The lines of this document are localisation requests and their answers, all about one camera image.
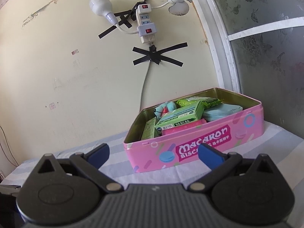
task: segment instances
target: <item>striped bedsheet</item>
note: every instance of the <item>striped bedsheet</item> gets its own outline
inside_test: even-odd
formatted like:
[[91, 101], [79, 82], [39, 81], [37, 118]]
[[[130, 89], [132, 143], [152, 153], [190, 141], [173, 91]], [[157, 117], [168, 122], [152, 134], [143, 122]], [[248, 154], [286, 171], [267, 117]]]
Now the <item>striped bedsheet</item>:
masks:
[[[181, 182], [187, 186], [210, 171], [203, 162], [194, 161], [162, 170], [134, 173], [124, 152], [123, 141], [126, 135], [127, 132], [123, 132], [54, 153], [54, 156], [68, 158], [75, 152], [87, 153], [101, 143], [107, 143], [110, 147], [110, 158], [99, 170], [120, 182], [125, 188], [129, 183]], [[229, 151], [238, 152], [245, 158], [255, 158], [259, 153], [266, 153], [272, 158], [293, 189], [296, 198], [288, 223], [294, 228], [304, 228], [304, 140], [277, 125], [265, 122], [265, 133], [261, 137], [227, 152]], [[22, 186], [38, 161], [36, 158], [23, 162], [1, 184]]]

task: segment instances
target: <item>macaron biscuit tin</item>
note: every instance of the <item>macaron biscuit tin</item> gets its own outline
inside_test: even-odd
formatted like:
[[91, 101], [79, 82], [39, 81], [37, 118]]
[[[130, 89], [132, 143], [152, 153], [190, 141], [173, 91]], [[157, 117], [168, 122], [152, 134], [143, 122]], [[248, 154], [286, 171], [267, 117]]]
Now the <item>macaron biscuit tin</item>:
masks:
[[223, 152], [264, 133], [264, 114], [260, 101], [221, 88], [183, 98], [191, 96], [218, 98], [226, 104], [240, 105], [243, 110], [182, 131], [140, 140], [146, 122], [155, 116], [154, 108], [158, 105], [142, 110], [124, 140], [124, 149], [134, 172], [160, 170], [198, 160], [197, 147], [200, 143], [207, 143]]

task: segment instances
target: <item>light blue pouch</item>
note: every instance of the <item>light blue pouch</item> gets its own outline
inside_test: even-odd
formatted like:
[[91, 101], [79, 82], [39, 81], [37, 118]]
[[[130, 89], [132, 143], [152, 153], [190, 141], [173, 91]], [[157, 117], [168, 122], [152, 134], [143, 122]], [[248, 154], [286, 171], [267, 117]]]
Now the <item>light blue pouch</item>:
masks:
[[205, 109], [202, 118], [212, 122], [243, 110], [243, 107], [233, 104], [221, 103], [209, 109]]

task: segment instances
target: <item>light bulb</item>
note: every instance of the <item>light bulb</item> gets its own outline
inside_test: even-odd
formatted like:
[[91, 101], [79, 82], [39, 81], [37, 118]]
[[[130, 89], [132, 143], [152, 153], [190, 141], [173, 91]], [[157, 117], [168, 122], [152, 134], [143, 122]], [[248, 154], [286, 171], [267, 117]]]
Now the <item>light bulb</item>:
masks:
[[94, 14], [104, 16], [112, 25], [116, 25], [118, 20], [112, 12], [110, 0], [90, 0], [90, 8]]

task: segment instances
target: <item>peeling paint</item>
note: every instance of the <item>peeling paint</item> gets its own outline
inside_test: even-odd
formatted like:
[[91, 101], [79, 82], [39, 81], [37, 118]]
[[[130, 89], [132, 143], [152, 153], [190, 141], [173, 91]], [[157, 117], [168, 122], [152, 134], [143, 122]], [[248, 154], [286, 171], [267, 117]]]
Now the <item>peeling paint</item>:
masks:
[[22, 27], [27, 25], [30, 21], [32, 21], [40, 12], [44, 11], [52, 2], [54, 4], [57, 3], [58, 0], [51, 0], [47, 5], [43, 6], [42, 8], [38, 9], [35, 13], [32, 13], [29, 17], [27, 17], [22, 24]]

